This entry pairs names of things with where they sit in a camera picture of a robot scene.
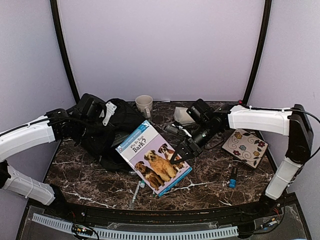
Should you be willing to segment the dog picture book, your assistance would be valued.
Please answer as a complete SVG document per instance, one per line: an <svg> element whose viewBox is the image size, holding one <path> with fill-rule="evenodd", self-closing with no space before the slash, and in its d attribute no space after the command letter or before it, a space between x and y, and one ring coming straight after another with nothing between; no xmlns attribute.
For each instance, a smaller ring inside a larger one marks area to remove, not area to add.
<svg viewBox="0 0 320 240"><path fill-rule="evenodd" d="M192 167L170 163L174 148L145 120L116 151L159 197L186 177Z"/></svg>

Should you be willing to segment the black student backpack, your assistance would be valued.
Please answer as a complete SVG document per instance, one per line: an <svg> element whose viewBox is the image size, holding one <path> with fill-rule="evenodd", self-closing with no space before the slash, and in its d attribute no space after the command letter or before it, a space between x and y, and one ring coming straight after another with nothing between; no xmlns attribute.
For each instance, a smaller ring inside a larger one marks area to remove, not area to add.
<svg viewBox="0 0 320 240"><path fill-rule="evenodd" d="M80 145L97 160L103 168L110 172L129 174L132 168L116 151L116 148L136 130L146 118L131 104L119 98L107 101L104 109L113 110L107 117L107 125L97 120L95 124L101 129L88 129L81 139Z"/></svg>

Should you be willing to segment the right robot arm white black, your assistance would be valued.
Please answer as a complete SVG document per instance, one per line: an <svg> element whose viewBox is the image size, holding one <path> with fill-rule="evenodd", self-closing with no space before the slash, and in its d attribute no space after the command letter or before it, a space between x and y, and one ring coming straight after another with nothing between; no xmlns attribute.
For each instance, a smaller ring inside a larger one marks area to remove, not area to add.
<svg viewBox="0 0 320 240"><path fill-rule="evenodd" d="M186 112L199 128L176 147L170 159L171 164L178 162L177 155L182 155L181 162L199 156L207 142L226 129L249 129L288 137L288 149L284 160L264 191L266 198L255 205L255 213L260 217L266 217L274 210L274 201L280 198L289 182L314 156L314 133L308 119L311 114L300 104L295 104L292 108L227 104L213 109L202 99L198 99Z"/></svg>

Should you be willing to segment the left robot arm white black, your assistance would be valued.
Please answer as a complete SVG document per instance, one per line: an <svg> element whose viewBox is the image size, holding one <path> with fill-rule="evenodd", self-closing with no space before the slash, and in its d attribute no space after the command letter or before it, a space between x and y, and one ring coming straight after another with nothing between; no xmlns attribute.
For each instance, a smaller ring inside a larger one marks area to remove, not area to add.
<svg viewBox="0 0 320 240"><path fill-rule="evenodd" d="M58 108L47 112L37 119L17 126L0 134L0 187L36 200L60 218L67 218L70 206L63 201L60 189L42 183L27 176L8 164L7 159L33 147L73 138L80 141L90 130L103 132L111 114L106 110L97 113L97 117L77 118L71 111Z"/></svg>

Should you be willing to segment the clear bag with sandwich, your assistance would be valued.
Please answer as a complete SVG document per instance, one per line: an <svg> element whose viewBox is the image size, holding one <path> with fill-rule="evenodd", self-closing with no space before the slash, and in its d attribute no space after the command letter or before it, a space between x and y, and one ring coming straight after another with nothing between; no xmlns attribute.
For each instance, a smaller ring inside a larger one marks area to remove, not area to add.
<svg viewBox="0 0 320 240"><path fill-rule="evenodd" d="M190 125L195 123L195 121L187 113L186 107L175 107L173 118L176 122L180 123L181 125Z"/></svg>

